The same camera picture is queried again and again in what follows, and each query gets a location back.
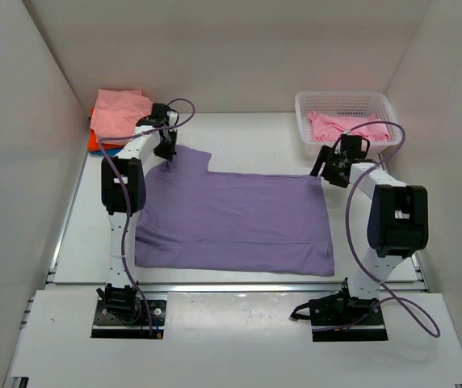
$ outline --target laundry basket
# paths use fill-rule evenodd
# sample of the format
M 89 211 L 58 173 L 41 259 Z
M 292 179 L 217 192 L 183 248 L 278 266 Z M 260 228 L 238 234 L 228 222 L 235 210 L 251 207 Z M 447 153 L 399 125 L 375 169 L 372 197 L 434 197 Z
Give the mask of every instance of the laundry basket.
M 310 111 L 325 113 L 330 116 L 369 117 L 373 112 L 380 120 L 397 123 L 394 110 L 381 93 L 372 91 L 301 91 L 296 95 L 297 126 L 304 142 L 304 150 L 310 156 L 316 156 L 322 146 L 332 146 L 333 142 L 313 140 L 312 123 L 308 115 Z M 401 140 L 398 128 L 387 126 L 391 139 L 373 141 L 369 155 L 373 156 L 384 148 L 394 146 Z

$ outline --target purple shirt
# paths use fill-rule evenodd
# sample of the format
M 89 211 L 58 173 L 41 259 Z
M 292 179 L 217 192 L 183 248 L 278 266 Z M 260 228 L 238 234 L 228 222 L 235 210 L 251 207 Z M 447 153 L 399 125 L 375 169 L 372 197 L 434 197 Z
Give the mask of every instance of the purple shirt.
M 334 274 L 321 179 L 211 172 L 210 153 L 176 150 L 145 177 L 137 266 Z

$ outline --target pink cloth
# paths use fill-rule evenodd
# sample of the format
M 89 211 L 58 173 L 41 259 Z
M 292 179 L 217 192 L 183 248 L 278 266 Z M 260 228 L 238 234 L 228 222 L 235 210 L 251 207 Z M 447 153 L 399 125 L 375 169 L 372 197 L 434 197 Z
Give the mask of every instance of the pink cloth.
M 328 116 L 324 113 L 310 111 L 309 120 L 312 123 L 313 140 L 319 142 L 336 141 L 341 133 L 356 125 L 367 123 L 368 121 L 379 120 L 373 113 L 369 117 L 352 117 L 352 116 Z M 369 141 L 387 141 L 391 140 L 391 135 L 385 124 L 370 124 L 365 127 L 356 129 L 352 132 L 354 135 L 361 135 Z
M 134 134 L 137 121 L 152 111 L 152 101 L 141 91 L 105 91 L 99 89 L 91 117 L 91 129 L 97 139 Z M 126 141 L 111 141 L 125 144 Z

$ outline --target folded cloth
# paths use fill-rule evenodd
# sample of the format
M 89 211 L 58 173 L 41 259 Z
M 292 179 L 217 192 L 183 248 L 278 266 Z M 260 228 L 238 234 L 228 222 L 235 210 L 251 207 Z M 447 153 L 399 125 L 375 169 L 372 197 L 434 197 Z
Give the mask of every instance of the folded cloth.
M 94 111 L 94 108 L 91 108 L 89 110 L 91 116 L 93 116 L 93 111 Z M 109 143 L 105 143 L 103 145 L 103 148 L 105 150 L 116 150 L 116 151 L 120 151 L 122 149 L 122 145 L 121 144 L 109 144 Z M 91 152 L 92 154 L 101 154 L 100 152 L 100 146 L 99 144 L 97 143 L 96 141 L 96 135 L 95 135 L 95 131 L 92 129 L 92 128 L 89 128 L 89 138 L 87 139 L 87 150 L 89 152 Z
M 99 89 L 94 104 L 91 128 L 97 138 L 124 137 L 134 134 L 137 121 L 152 111 L 152 101 L 141 91 L 105 91 Z M 125 144 L 128 141 L 112 141 Z
M 373 113 L 369 117 L 352 116 L 328 116 L 324 113 L 310 111 L 309 120 L 312 123 L 313 140 L 319 142 L 336 141 L 341 133 L 356 125 L 369 121 L 379 120 Z M 354 135 L 361 135 L 369 141 L 391 140 L 391 135 L 385 124 L 370 124 L 351 132 Z
M 211 172 L 211 154 L 176 151 L 145 177 L 137 266 L 334 274 L 320 179 Z

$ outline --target white table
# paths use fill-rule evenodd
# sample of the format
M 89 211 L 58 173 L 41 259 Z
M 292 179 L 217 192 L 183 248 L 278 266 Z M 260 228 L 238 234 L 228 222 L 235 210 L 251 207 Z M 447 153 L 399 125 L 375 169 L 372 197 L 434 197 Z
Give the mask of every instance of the white table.
M 315 158 L 305 155 L 293 113 L 197 114 L 178 131 L 178 143 L 212 153 L 211 171 L 307 175 Z M 110 228 L 100 199 L 101 157 L 90 155 L 82 174 L 73 212 L 58 260 L 58 284 L 103 284 L 109 274 Z M 151 156 L 145 173 L 162 159 Z M 323 183 L 334 244 L 335 275 L 301 276 L 262 272 L 226 272 L 171 268 L 138 268 L 141 283 L 338 283 L 355 270 L 344 231 L 344 208 L 349 189 Z M 351 230 L 363 255 L 368 247 L 366 227 L 371 201 L 355 194 Z M 392 282 L 417 280 L 410 259 L 389 278 Z
M 405 294 L 436 319 L 439 339 L 389 303 L 383 306 L 388 341 L 313 343 L 309 323 L 287 317 L 322 294 L 170 293 L 159 341 L 91 339 L 94 288 L 37 293 L 11 376 L 29 377 L 28 388 L 462 384 L 462 350 L 440 294 Z

